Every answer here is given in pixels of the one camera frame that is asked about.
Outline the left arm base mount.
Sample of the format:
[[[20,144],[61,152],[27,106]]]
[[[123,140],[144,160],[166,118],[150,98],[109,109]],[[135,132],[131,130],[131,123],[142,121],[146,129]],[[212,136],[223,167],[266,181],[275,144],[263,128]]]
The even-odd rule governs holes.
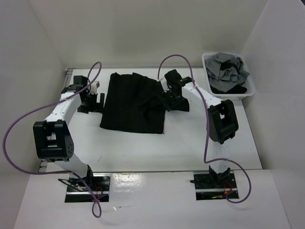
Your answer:
[[[58,181],[66,186],[65,203],[82,203],[93,202],[94,198],[89,192],[88,188],[78,178],[62,179]],[[87,185],[92,190],[93,194],[99,202],[109,201],[110,191],[110,174],[95,174]]]

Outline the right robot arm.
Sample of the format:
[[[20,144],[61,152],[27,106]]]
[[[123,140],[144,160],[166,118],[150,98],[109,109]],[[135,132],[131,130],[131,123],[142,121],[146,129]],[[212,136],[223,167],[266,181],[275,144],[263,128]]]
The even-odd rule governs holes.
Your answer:
[[[231,144],[239,129],[234,104],[231,100],[221,100],[195,83],[191,77],[182,78],[176,70],[169,71],[158,80],[161,87],[160,100],[167,111],[189,110],[189,102],[202,108],[207,115],[208,140],[212,145],[212,159],[209,164],[209,183],[220,187],[229,177],[229,157]]]

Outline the black skirt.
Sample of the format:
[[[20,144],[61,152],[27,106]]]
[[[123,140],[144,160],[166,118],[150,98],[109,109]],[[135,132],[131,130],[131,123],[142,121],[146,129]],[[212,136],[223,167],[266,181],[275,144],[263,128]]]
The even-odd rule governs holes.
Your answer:
[[[165,111],[156,80],[138,73],[110,76],[100,127],[140,134],[162,134]]]

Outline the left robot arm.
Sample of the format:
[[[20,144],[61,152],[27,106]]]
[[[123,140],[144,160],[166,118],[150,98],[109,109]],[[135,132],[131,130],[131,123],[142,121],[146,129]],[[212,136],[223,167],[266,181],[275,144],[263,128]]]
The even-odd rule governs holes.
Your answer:
[[[97,93],[98,81],[90,83],[85,76],[76,75],[73,84],[61,92],[60,103],[44,121],[33,125],[37,156],[68,171],[83,190],[91,190],[95,179],[89,165],[74,153],[75,145],[69,131],[69,123],[75,112],[102,113],[105,94]]]

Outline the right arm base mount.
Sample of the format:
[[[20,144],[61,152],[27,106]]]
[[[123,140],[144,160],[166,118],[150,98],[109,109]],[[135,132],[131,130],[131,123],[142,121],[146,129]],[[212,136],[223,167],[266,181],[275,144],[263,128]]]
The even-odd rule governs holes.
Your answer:
[[[238,199],[238,189],[234,173],[218,184],[213,184],[207,171],[194,172],[190,183],[194,184],[196,200]]]

